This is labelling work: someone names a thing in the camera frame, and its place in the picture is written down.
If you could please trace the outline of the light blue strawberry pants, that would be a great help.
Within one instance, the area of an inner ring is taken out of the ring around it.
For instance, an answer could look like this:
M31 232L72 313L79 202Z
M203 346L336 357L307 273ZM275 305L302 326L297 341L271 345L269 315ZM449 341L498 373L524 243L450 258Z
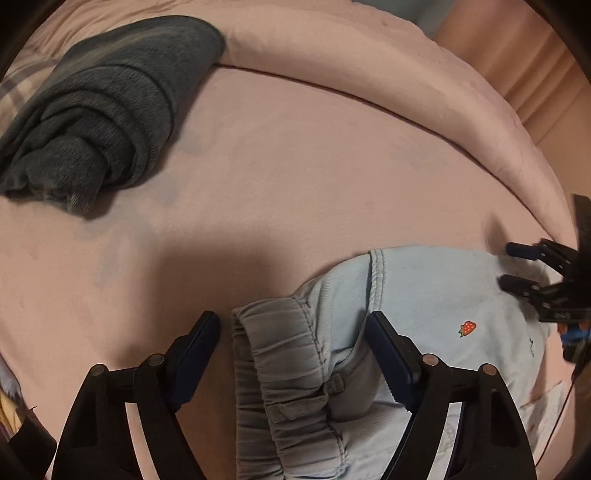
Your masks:
M538 263L445 247L379 249L293 295L233 314L240 479L377 479L409 422L363 328L370 313L452 367L496 366L535 452L567 386L543 371L553 330L504 293L504 274L546 284Z

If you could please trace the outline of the yellow patterned cloth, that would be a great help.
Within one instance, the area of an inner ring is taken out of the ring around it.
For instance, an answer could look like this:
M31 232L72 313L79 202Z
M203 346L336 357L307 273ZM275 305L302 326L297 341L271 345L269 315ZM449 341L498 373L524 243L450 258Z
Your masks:
M8 441L23 425L26 406L20 384L2 356L0 356L0 383L1 439Z

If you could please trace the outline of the pink curtain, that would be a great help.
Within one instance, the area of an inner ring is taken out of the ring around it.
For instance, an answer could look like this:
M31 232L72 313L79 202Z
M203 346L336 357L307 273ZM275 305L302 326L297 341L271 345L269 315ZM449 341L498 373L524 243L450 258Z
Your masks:
M590 83L524 1L375 1L472 65L563 176L590 166Z

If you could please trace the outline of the pink folded duvet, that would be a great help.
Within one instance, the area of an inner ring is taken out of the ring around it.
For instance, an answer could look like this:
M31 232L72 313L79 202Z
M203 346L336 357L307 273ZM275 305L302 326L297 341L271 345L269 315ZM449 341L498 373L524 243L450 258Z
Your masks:
M517 113L472 66L412 23L349 1L68 1L29 45L58 58L75 43L160 15L221 32L221 64L353 95L472 155L556 241L576 232L563 189Z

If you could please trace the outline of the pink bed sheet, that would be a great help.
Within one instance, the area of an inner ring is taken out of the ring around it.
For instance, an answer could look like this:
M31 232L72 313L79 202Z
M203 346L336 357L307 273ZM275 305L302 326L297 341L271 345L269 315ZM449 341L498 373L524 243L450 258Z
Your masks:
M136 367L215 313L221 337L176 418L206 478L240 479L236 309L374 250L509 257L507 243L544 237L508 187L441 135L328 87L218 67L154 171L101 192L87 215L2 196L1 351L56 440L53 467L94 365ZM431 478L446 473L461 408L449 407ZM157 479L137 406L126 413L141 479Z

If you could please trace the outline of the folded dark grey jeans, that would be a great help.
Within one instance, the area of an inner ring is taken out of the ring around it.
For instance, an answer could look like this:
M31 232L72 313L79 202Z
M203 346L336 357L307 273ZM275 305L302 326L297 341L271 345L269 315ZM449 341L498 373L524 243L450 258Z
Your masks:
M1 193L77 216L149 174L224 38L172 15L87 38L62 57L1 138Z

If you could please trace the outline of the plaid blue white pillow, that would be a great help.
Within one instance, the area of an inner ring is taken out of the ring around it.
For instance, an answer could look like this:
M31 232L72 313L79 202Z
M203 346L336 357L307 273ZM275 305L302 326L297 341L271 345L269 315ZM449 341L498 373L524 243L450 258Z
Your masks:
M45 82L57 60L21 52L1 81L0 130L4 133L27 101Z

